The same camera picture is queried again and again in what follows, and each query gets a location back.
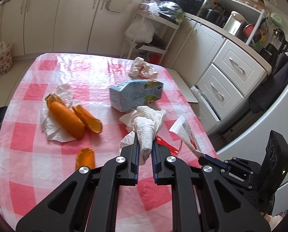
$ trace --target used napkin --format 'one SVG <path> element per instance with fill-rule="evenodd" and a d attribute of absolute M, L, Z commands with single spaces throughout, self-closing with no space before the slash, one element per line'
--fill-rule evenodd
<path fill-rule="evenodd" d="M 73 99 L 74 91 L 69 84 L 59 85 L 53 93 L 59 96 L 70 109 L 72 106 L 81 104 L 79 100 Z M 41 128 L 43 132 L 45 132 L 46 138 L 48 140 L 57 140 L 59 142 L 76 140 L 76 138 L 72 137 L 51 114 L 45 101 L 46 97 L 47 95 L 44 96 L 41 107 Z"/>
<path fill-rule="evenodd" d="M 120 147 L 131 145 L 134 142 L 134 135 L 140 143 L 140 165 L 144 165 L 151 153 L 153 140 L 160 130 L 166 111 L 156 111 L 146 105 L 138 106 L 131 114 L 132 132 L 127 134 L 120 142 Z"/>
<path fill-rule="evenodd" d="M 135 58 L 129 72 L 129 76 L 132 78 L 138 76 L 146 78 L 157 78 L 158 75 L 159 73 L 155 70 L 155 68 L 140 57 Z"/>

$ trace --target blender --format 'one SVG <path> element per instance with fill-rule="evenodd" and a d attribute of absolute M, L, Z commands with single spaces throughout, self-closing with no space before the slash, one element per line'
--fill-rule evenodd
<path fill-rule="evenodd" d="M 281 29 L 275 29 L 270 42 L 265 48 L 262 48 L 259 54 L 273 67 L 278 55 L 287 49 L 288 42 L 286 41 L 285 33 Z"/>

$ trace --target floral bag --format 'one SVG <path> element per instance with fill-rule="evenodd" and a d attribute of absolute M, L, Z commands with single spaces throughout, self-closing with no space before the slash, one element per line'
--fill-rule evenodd
<path fill-rule="evenodd" d="M 0 43 L 0 72 L 1 74 L 8 73 L 13 68 L 11 55 L 12 44 Z"/>

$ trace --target table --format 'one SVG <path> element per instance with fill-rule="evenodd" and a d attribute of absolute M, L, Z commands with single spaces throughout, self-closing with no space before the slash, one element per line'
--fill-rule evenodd
<path fill-rule="evenodd" d="M 121 139 L 127 134 L 119 122 L 123 114 L 110 105 L 108 88 L 130 80 L 131 60 L 94 55 L 44 54 L 31 65 L 18 85 L 0 132 L 0 205 L 6 221 L 15 228 L 18 220 L 74 172 L 75 157 L 85 147 L 95 150 L 96 167 L 119 155 Z M 178 147 L 180 139 L 168 129 L 183 115 L 204 153 L 216 157 L 198 118 L 177 85 L 161 66 L 158 81 L 164 83 L 162 98 L 155 102 L 167 111 L 158 135 Z M 87 131 L 81 140 L 47 141 L 41 130 L 42 100 L 55 88 L 69 83 L 74 99 L 103 123 L 101 134 Z M 189 165 L 198 161 L 185 146 L 179 158 Z M 169 232 L 172 230 L 171 188 L 157 186 L 151 160 L 139 169 L 135 187 L 121 187 L 116 231 Z"/>

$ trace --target blue carton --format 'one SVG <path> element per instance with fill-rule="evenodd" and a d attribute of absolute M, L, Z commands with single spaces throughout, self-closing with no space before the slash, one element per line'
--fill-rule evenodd
<path fill-rule="evenodd" d="M 128 112 L 160 99 L 162 88 L 162 82 L 150 79 L 126 81 L 110 87 L 111 105 L 120 112 Z"/>

